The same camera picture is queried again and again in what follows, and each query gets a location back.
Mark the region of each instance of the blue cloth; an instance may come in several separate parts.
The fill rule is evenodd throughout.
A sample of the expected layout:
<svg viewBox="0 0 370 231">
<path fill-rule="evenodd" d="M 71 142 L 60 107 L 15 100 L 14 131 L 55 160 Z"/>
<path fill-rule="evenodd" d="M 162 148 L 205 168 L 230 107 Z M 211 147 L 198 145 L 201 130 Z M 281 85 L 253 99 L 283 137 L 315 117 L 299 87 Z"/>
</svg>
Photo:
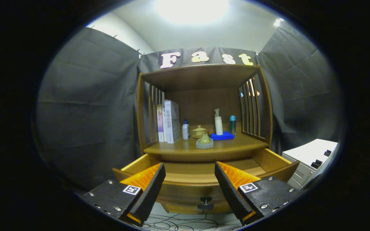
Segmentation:
<svg viewBox="0 0 370 231">
<path fill-rule="evenodd" d="M 221 136 L 218 136 L 215 133 L 212 133 L 212 135 L 211 135 L 211 139 L 213 139 L 213 140 L 230 140 L 230 139 L 233 139 L 233 138 L 235 138 L 235 136 L 232 135 L 229 132 L 224 132 L 224 134 L 221 135 Z"/>
</svg>

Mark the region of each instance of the ceiling light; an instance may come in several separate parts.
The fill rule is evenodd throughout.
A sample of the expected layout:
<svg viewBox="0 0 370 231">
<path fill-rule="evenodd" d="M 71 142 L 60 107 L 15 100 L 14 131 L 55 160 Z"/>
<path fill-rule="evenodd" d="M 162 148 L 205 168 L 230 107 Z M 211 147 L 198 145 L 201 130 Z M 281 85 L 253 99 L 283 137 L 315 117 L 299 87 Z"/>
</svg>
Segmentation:
<svg viewBox="0 0 370 231">
<path fill-rule="evenodd" d="M 228 0 L 157 0 L 155 8 L 169 22 L 199 25 L 215 22 L 225 15 Z"/>
<path fill-rule="evenodd" d="M 279 26 L 281 22 L 284 21 L 283 19 L 279 18 L 275 20 L 275 23 L 273 24 L 274 26 Z"/>
</svg>

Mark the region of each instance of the white wall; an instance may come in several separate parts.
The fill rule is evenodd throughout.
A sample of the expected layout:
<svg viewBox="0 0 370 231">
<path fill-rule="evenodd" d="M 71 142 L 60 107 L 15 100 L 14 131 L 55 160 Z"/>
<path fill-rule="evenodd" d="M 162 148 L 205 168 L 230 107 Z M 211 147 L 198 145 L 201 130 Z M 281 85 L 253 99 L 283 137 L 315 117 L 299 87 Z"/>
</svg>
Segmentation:
<svg viewBox="0 0 370 231">
<path fill-rule="evenodd" d="M 96 29 L 107 35 L 110 35 L 118 39 L 119 41 L 125 43 L 126 45 L 139 49 L 141 54 L 149 54 L 154 51 L 149 47 L 149 45 L 122 19 L 116 16 L 113 12 L 107 13 L 95 21 L 88 24 L 86 27 Z"/>
</svg>

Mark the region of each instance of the drawer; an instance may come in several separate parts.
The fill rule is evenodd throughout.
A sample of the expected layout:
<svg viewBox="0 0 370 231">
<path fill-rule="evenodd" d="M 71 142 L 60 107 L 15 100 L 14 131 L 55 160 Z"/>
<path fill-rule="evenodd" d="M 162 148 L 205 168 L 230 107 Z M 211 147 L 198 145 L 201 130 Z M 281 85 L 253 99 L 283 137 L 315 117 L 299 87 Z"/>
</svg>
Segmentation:
<svg viewBox="0 0 370 231">
<path fill-rule="evenodd" d="M 307 167 L 306 165 L 300 163 L 298 165 L 298 168 L 296 169 L 294 175 L 292 178 L 294 178 L 299 184 L 304 185 L 305 181 L 312 177 L 312 174 L 314 174 L 314 170 Z"/>
<path fill-rule="evenodd" d="M 198 214 L 197 206 L 202 196 L 211 196 L 213 210 L 204 213 L 231 212 L 215 177 L 215 163 L 165 162 L 159 155 L 145 154 L 121 170 L 114 168 L 116 178 L 121 181 L 133 174 L 163 162 L 166 177 L 157 202 L 170 212 Z M 265 178 L 274 176 L 288 182 L 294 174 L 297 162 L 290 162 L 267 148 L 253 150 L 250 158 L 223 161 L 249 174 Z"/>
<path fill-rule="evenodd" d="M 296 181 L 294 178 L 289 179 L 288 184 L 296 188 L 297 190 L 301 190 L 303 188 L 303 186 L 300 183 L 298 183 L 298 181 Z"/>
</svg>

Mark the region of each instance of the white bottle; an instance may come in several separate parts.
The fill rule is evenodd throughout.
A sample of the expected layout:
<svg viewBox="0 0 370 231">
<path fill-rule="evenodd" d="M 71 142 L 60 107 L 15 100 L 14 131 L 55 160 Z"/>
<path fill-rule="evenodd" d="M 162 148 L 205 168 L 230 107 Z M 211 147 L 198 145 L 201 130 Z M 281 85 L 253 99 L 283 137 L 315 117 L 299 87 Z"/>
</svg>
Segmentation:
<svg viewBox="0 0 370 231">
<path fill-rule="evenodd" d="M 219 116 L 219 108 L 215 109 L 215 132 L 217 136 L 223 135 L 222 118 Z"/>
<path fill-rule="evenodd" d="M 184 120 L 184 124 L 182 125 L 182 137 L 184 140 L 189 139 L 189 125 L 188 125 L 188 120 Z"/>
</svg>

